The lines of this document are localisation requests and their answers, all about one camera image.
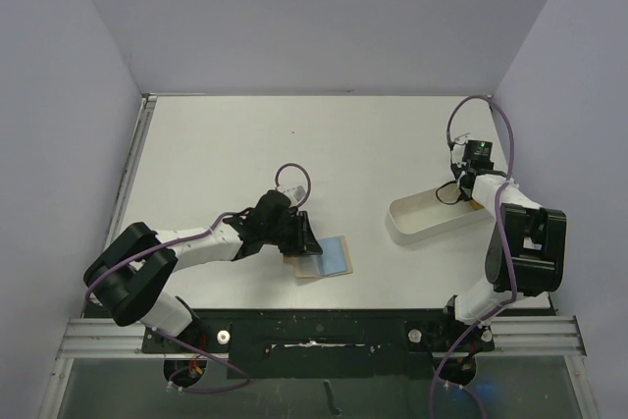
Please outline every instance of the white table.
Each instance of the white table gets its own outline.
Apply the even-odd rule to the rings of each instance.
[[[176,272],[167,288],[194,308],[442,308],[484,274],[487,220],[401,247],[385,228],[389,204],[450,180],[445,123],[460,97],[159,97],[122,228],[207,226],[253,206],[285,162],[313,181],[317,238],[345,235],[351,275],[297,280],[275,247],[237,262]],[[494,143],[491,113],[473,101],[452,135]],[[303,182],[286,171],[286,184]],[[548,308],[544,294],[518,307]]]

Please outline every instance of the wall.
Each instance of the wall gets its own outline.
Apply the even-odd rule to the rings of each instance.
[[[93,0],[143,92],[494,91],[547,0]]]
[[[0,0],[0,404],[36,415],[140,97],[90,0]]]
[[[515,176],[569,219],[555,300],[578,315],[603,418],[628,408],[626,31],[628,0],[549,0],[497,91]]]

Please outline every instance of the black cable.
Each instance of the black cable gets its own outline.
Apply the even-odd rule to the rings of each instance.
[[[447,182],[447,183],[443,183],[441,186],[439,186],[439,187],[436,189],[436,192],[435,192],[435,194],[436,194],[436,199],[437,199],[437,200],[439,200],[439,201],[440,201],[440,203],[442,203],[443,205],[453,206],[453,205],[455,205],[455,204],[457,204],[457,203],[459,203],[459,202],[461,202],[461,201],[462,201],[462,199],[463,199],[463,197],[462,197],[462,193],[460,193],[460,195],[458,196],[458,199],[457,199],[457,200],[455,200],[455,201],[443,201],[443,200],[441,200],[441,198],[439,197],[439,191],[441,191],[441,190],[442,190],[443,188],[445,188],[446,186],[450,186],[450,185],[455,184],[455,183],[457,183],[457,181],[449,181],[449,182]]]

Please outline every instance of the white container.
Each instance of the white container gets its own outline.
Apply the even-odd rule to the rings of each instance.
[[[457,189],[455,191],[456,194],[453,194],[444,188],[440,197],[444,201],[454,201]],[[444,205],[437,200],[435,192],[433,188],[391,203],[386,228],[394,242],[399,245],[412,244],[491,216],[484,208],[473,208],[468,201]]]

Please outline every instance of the purple cable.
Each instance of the purple cable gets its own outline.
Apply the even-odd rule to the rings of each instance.
[[[458,110],[460,110],[460,108],[462,108],[465,103],[467,103],[469,100],[473,100],[476,98],[484,100],[489,104],[489,107],[497,110],[497,112],[501,116],[501,119],[506,125],[506,128],[508,129],[508,141],[510,149],[508,149],[508,171],[506,172],[506,180],[509,181],[512,178],[512,168],[514,165],[514,137],[512,133],[512,126],[510,125],[510,121],[508,120],[508,117],[506,117],[506,114],[503,113],[503,110],[501,110],[501,107],[497,105],[495,100],[493,100],[493,98],[489,97],[488,95],[469,95],[467,98],[458,103],[458,105],[453,109],[451,115],[449,116],[449,120],[447,120],[447,127],[445,132],[447,145],[449,146],[449,149],[451,149],[451,147],[453,146],[453,141],[451,140],[451,123],[453,122],[453,117],[456,113],[458,113]]]
[[[199,233],[198,235],[193,235],[193,236],[186,236],[186,237],[179,237],[178,239],[173,239],[173,240],[169,240],[168,242],[162,242],[161,244],[155,245],[153,247],[150,247],[146,250],[142,250],[141,252],[136,253],[135,255],[132,255],[131,257],[126,258],[125,260],[123,260],[122,262],[117,263],[116,265],[114,265],[111,269],[107,270],[105,273],[103,273],[100,277],[98,277],[93,284],[91,284],[88,288],[87,291],[85,292],[85,301],[89,304],[94,304],[93,301],[91,301],[91,294],[94,293],[94,291],[98,288],[98,286],[100,284],[102,284],[102,282],[109,277],[111,274],[119,271],[120,269],[122,269],[123,267],[127,267],[131,262],[135,261],[135,260],[141,260],[144,257],[151,255],[154,252],[157,252],[160,249],[164,249],[166,247],[171,247],[173,245],[177,245],[177,244],[183,244],[185,242],[190,242],[191,240],[196,240],[196,239],[201,239],[203,237],[207,237],[209,235],[211,235],[214,230],[218,227],[218,225],[221,223],[221,221],[223,221],[223,219],[227,216],[232,216],[235,213],[232,212],[227,212],[227,213],[223,213],[222,215],[220,215],[218,218],[216,218],[216,221],[214,221],[214,223],[212,224],[212,226],[210,226],[206,231],[203,231],[202,233]]]
[[[299,201],[296,204],[296,208],[300,208],[301,206],[305,204],[307,199],[310,197],[310,193],[312,192],[312,180],[310,179],[310,175],[307,173],[307,171],[305,170],[303,166],[296,164],[295,162],[288,162],[288,163],[283,164],[283,166],[277,170],[277,173],[275,174],[275,186],[279,187],[279,175],[282,173],[282,170],[285,169],[286,167],[295,167],[296,169],[298,169],[299,171],[303,173],[303,175],[305,176],[305,179],[307,180],[307,190],[305,190],[305,196],[303,197],[303,199],[301,199],[301,201]]]
[[[495,103],[495,101],[492,98],[490,98],[489,96],[487,96],[487,95],[470,95],[467,98],[465,98],[464,100],[462,100],[453,109],[453,112],[451,112],[451,115],[449,116],[449,120],[447,121],[447,127],[446,127],[447,144],[449,145],[449,147],[452,147],[452,144],[453,144],[453,141],[451,140],[451,133],[450,133],[451,122],[453,121],[453,117],[458,112],[460,107],[462,107],[462,105],[467,103],[469,100],[472,100],[472,99],[475,99],[475,98],[478,98],[478,99],[481,99],[481,100],[485,100],[491,107],[495,108],[497,110],[497,112],[501,115],[501,118],[503,119],[503,121],[504,121],[504,123],[506,125],[506,128],[508,129],[508,143],[509,143],[509,146],[510,146],[510,149],[509,149],[509,159],[508,159],[508,171],[506,173],[505,182],[497,189],[497,192],[495,194],[495,216],[496,216],[496,222],[497,222],[497,230],[499,231],[499,237],[501,238],[501,245],[503,247],[503,254],[504,254],[505,259],[506,259],[506,267],[507,267],[507,270],[508,270],[508,278],[510,280],[511,296],[510,296],[510,298],[508,300],[503,301],[498,306],[493,308],[489,313],[484,315],[481,319],[479,319],[479,320],[475,321],[473,324],[471,324],[466,329],[466,331],[464,331],[464,333],[462,333],[460,335],[460,337],[458,339],[456,339],[456,341],[451,345],[449,350],[446,352],[445,356],[441,360],[441,363],[439,364],[438,368],[436,369],[436,372],[435,372],[434,377],[432,379],[432,384],[430,385],[430,400],[429,400],[429,403],[430,403],[430,418],[431,419],[435,419],[435,417],[436,417],[435,416],[435,411],[434,411],[434,395],[436,393],[436,383],[438,381],[441,381],[441,382],[445,381],[445,380],[443,380],[441,378],[441,372],[442,372],[443,368],[445,367],[445,364],[447,363],[447,361],[451,358],[451,356],[453,355],[455,350],[466,339],[466,337],[469,334],[471,334],[471,332],[473,332],[473,330],[475,328],[477,328],[480,325],[481,322],[486,321],[486,320],[492,318],[493,316],[498,314],[498,312],[501,309],[503,309],[504,307],[506,307],[509,304],[514,303],[517,300],[517,294],[518,294],[517,280],[516,280],[516,277],[515,277],[515,274],[514,274],[514,265],[512,263],[512,255],[510,254],[510,246],[508,245],[508,239],[506,237],[506,231],[505,231],[505,227],[503,225],[503,218],[501,217],[501,210],[500,210],[501,194],[503,193],[504,190],[506,190],[506,188],[509,185],[509,181],[512,178],[512,167],[513,167],[513,163],[514,163],[514,135],[513,135],[513,132],[512,132],[512,126],[510,125],[510,121],[506,117],[506,115],[503,112],[503,110],[501,110],[501,107],[499,107]],[[456,383],[451,383],[451,384],[455,385],[455,386],[458,386],[459,388],[462,388],[463,390],[468,392],[471,395],[471,397],[473,397],[473,399],[478,404],[478,407],[480,408],[480,413],[482,414],[482,418],[483,419],[487,418],[486,410],[484,409],[484,405],[482,404],[482,401],[480,400],[480,398],[478,398],[473,392],[471,392],[471,390],[466,389],[466,388],[462,387],[461,385],[458,385]]]
[[[184,393],[193,393],[193,394],[218,394],[218,393],[226,393],[226,392],[232,392],[233,390],[238,390],[240,388],[244,388],[247,385],[249,385],[251,383],[251,377],[244,372],[243,370],[241,370],[240,368],[236,367],[234,364],[229,363],[227,360],[224,360],[220,357],[217,357],[216,355],[212,355],[209,352],[206,352],[204,350],[201,350],[200,348],[196,348],[188,343],[183,342],[182,340],[179,340],[173,336],[171,336],[170,334],[167,334],[163,331],[161,331],[160,329],[155,329],[154,332],[156,334],[158,334],[159,336],[161,336],[164,339],[170,340],[178,345],[180,345],[181,347],[183,347],[186,350],[189,350],[190,352],[196,353],[198,355],[202,355],[203,357],[207,357],[210,360],[213,360],[216,363],[220,363],[221,365],[226,366],[227,368],[229,368],[230,370],[238,373],[239,375],[241,375],[242,377],[244,377],[244,381],[241,383],[237,383],[235,385],[230,385],[228,387],[220,387],[220,388],[207,388],[207,389],[191,389],[191,388],[183,388],[182,392]],[[189,368],[189,366],[184,366],[183,368],[180,368],[179,370],[175,371],[169,378],[168,381],[169,382],[173,382],[174,378],[182,371],[187,370]]]

